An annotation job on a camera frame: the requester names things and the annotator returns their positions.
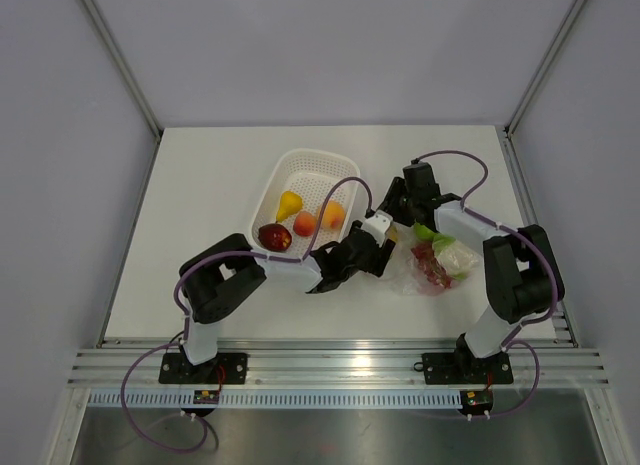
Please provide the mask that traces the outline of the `fake orange fruit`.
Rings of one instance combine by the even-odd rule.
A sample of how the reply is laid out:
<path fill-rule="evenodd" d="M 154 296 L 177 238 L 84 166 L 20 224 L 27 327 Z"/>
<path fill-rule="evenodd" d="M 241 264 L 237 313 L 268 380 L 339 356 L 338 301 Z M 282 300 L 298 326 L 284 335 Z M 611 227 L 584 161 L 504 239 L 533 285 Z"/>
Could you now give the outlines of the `fake orange fruit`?
<path fill-rule="evenodd" d="M 316 210 L 316 218 L 322 218 L 323 230 L 339 231 L 344 223 L 346 212 L 339 202 L 330 200 L 325 208 L 319 206 Z"/>

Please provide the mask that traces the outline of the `clear zip top bag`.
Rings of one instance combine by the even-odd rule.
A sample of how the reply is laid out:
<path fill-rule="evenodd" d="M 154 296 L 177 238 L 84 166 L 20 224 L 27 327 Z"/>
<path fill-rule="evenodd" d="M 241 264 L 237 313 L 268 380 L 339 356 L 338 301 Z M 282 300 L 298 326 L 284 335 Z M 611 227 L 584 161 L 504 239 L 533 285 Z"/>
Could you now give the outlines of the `clear zip top bag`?
<path fill-rule="evenodd" d="M 457 288 L 480 265 L 477 252 L 423 225 L 395 225 L 391 239 L 395 247 L 382 280 L 399 295 L 440 295 Z"/>

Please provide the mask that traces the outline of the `fake peach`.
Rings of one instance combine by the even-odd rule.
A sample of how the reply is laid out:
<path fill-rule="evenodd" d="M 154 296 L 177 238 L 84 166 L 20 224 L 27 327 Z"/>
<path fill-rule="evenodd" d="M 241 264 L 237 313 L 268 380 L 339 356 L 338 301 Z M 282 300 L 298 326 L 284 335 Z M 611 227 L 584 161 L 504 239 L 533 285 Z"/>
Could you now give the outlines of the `fake peach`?
<path fill-rule="evenodd" d="M 293 223 L 293 231 L 297 236 L 310 237 L 316 230 L 316 217 L 308 211 L 300 211 Z"/>

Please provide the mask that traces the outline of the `fake yellow pear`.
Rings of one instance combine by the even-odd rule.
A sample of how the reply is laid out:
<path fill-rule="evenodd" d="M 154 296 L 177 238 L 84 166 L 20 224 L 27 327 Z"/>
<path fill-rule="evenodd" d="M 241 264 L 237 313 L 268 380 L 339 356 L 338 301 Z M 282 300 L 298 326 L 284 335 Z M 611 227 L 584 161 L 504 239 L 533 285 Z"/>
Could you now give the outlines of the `fake yellow pear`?
<path fill-rule="evenodd" d="M 289 217 L 296 215 L 304 206 L 303 199 L 292 191 L 285 191 L 280 196 L 275 221 L 282 223 Z"/>

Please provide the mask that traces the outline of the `fake dark red apple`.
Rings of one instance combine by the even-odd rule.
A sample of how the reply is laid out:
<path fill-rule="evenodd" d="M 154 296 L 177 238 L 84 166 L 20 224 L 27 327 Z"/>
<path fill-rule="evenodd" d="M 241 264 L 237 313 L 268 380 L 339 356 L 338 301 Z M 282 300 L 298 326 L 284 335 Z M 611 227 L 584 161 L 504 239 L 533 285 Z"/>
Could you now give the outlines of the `fake dark red apple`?
<path fill-rule="evenodd" d="M 258 229 L 258 241 L 273 252 L 286 252 L 292 244 L 289 230 L 280 223 L 269 223 Z"/>

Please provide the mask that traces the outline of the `fake mango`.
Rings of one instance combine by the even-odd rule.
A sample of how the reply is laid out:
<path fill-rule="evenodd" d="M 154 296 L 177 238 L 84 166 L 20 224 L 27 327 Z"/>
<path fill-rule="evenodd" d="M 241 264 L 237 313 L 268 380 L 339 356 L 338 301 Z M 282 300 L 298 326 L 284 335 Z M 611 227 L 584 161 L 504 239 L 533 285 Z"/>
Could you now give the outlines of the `fake mango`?
<path fill-rule="evenodd" d="M 399 240 L 399 236 L 398 236 L 398 230 L 396 228 L 395 225 L 391 225 L 388 232 L 387 232 L 387 238 L 394 242 L 395 244 L 398 243 Z"/>

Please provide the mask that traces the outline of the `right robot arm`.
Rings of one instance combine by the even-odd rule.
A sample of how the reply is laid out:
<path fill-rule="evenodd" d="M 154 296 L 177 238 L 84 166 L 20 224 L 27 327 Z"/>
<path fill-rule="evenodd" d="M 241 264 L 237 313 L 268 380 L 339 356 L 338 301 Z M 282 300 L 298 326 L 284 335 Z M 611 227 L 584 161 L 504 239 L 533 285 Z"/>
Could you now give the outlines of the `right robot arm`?
<path fill-rule="evenodd" d="M 393 179 L 379 206 L 410 228 L 394 275 L 407 293 L 438 294 L 484 269 L 487 308 L 451 352 L 423 354 L 417 370 L 428 385 L 510 384 L 507 352 L 526 326 L 546 320 L 564 284 L 545 230 L 514 229 L 444 194 L 430 164 L 415 159 Z"/>

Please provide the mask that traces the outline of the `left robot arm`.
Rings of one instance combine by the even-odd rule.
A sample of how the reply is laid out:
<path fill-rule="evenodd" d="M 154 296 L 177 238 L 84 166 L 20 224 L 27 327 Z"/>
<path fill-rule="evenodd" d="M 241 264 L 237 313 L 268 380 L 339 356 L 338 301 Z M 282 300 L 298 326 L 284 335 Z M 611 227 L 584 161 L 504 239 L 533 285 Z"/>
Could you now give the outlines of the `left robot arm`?
<path fill-rule="evenodd" d="M 327 243 L 303 258 L 255 250 L 236 233 L 183 264 L 173 291 L 184 315 L 181 371 L 195 383 L 214 375 L 218 323 L 267 280 L 322 294 L 359 272 L 382 276 L 395 247 L 393 225 L 390 215 L 375 212 L 355 221 L 342 241 Z"/>

